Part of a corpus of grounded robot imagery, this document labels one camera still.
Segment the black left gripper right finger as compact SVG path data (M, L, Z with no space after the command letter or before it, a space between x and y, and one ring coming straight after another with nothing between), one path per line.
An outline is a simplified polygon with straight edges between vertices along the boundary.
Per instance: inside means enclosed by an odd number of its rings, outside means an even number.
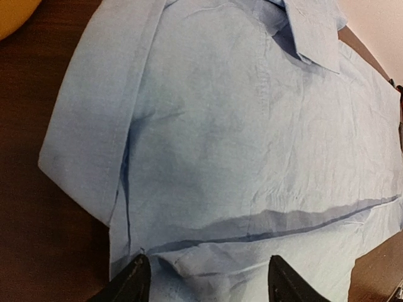
M329 302L280 255L273 255L268 267L270 302Z

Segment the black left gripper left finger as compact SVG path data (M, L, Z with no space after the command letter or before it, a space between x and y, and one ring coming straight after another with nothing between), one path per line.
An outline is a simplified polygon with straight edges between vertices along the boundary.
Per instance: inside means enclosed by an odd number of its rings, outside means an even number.
M144 254L136 256L91 302L148 302L151 267Z

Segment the light blue long sleeve shirt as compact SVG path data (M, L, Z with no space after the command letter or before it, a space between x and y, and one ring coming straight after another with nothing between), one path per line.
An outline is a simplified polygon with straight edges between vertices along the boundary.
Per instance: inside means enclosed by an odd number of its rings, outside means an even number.
M103 1L39 168L110 229L151 301L267 301L271 256L346 301L402 229L398 92L336 1Z

